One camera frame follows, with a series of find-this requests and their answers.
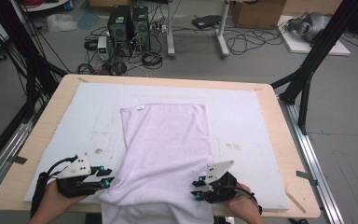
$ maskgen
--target towel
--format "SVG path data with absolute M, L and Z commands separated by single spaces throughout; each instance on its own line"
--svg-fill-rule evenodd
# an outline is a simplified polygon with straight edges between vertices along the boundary
M 213 163 L 205 105 L 139 105 L 121 116 L 127 154 L 100 196 L 103 223 L 213 223 L 212 206 L 190 193 Z

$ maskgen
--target human hand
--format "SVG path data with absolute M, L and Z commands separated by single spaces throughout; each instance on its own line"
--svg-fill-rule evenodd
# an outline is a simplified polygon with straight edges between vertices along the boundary
M 251 192 L 251 189 L 248 186 L 243 185 L 241 183 L 238 183 L 238 185 L 240 188 Z M 236 197 L 234 197 L 233 199 L 222 202 L 222 204 L 226 208 L 228 208 L 228 210 L 230 210 L 236 217 L 246 221 L 249 224 L 266 223 L 264 219 L 260 216 L 258 212 L 258 207 L 255 205 L 255 203 L 251 199 L 241 195 L 240 193 L 237 193 Z
M 48 224 L 64 214 L 72 205 L 85 198 L 87 198 L 87 196 L 78 196 L 75 198 L 65 197 L 58 192 L 56 181 L 52 181 L 48 184 L 42 202 L 29 224 Z

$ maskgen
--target black metal frame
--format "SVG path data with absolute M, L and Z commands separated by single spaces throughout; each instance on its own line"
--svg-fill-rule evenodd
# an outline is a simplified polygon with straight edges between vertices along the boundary
M 307 134 L 306 118 L 312 77 L 357 13 L 358 0 L 343 0 L 301 66 L 293 74 L 271 84 L 273 89 L 277 89 L 290 83 L 284 93 L 279 95 L 280 100 L 289 105 L 294 105 L 297 96 L 301 93 L 298 126 L 305 135 Z
M 0 135 L 0 152 L 8 139 L 22 122 L 27 122 L 35 114 L 35 103 L 42 96 L 52 96 L 58 87 L 54 74 L 60 77 L 68 74 L 61 68 L 47 61 L 39 52 L 32 38 L 28 35 L 11 1 L 0 0 L 0 24 L 24 60 L 20 65 L 18 58 L 11 55 L 7 42 L 0 36 L 0 45 L 7 52 L 17 72 L 27 79 L 27 100 L 15 118 Z

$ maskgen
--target cardboard box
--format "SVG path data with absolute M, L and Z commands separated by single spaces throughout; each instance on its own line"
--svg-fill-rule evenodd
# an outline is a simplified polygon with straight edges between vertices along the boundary
M 301 16 L 304 12 L 319 11 L 333 15 L 342 0 L 287 0 L 283 15 Z
M 286 0 L 259 0 L 255 4 L 236 3 L 232 18 L 238 28 L 275 29 Z
M 96 9 L 111 10 L 114 5 L 128 5 L 133 7 L 132 0 L 89 0 L 89 6 Z

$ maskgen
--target concrete floor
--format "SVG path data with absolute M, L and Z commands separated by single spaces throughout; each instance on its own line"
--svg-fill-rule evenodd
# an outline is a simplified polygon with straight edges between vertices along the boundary
M 42 21 L 46 15 L 68 13 L 78 21 L 82 9 L 71 12 L 61 8 L 35 13 Z M 175 24 L 190 26 L 191 17 L 173 19 Z M 106 25 L 100 19 L 89 30 L 45 34 L 71 71 L 84 62 L 84 37 L 91 30 Z M 221 60 L 220 49 L 213 33 L 175 33 L 176 59 L 169 60 L 164 48 L 163 65 L 158 70 L 146 70 L 149 77 L 221 80 L 236 82 L 272 83 L 285 77 L 301 65 L 307 55 L 289 53 L 286 46 L 265 45 L 241 56 L 230 55 Z M 358 45 L 357 39 L 352 42 Z M 351 56 L 328 56 L 317 70 L 311 85 L 307 128 L 315 153 L 324 171 L 345 223 L 358 224 L 358 48 L 346 40 L 341 42 Z M 236 48 L 243 48 L 238 43 Z M 49 60 L 61 66 L 45 46 Z M 128 76 L 144 77 L 141 69 L 132 69 Z M 25 101 L 17 73 L 10 60 L 0 61 L 0 133 Z M 27 212 L 0 211 L 0 223 L 26 223 Z M 54 223 L 83 223 L 83 214 L 66 214 Z M 289 223 L 283 218 L 267 218 L 268 223 Z M 309 219 L 309 223 L 328 223 L 324 215 Z

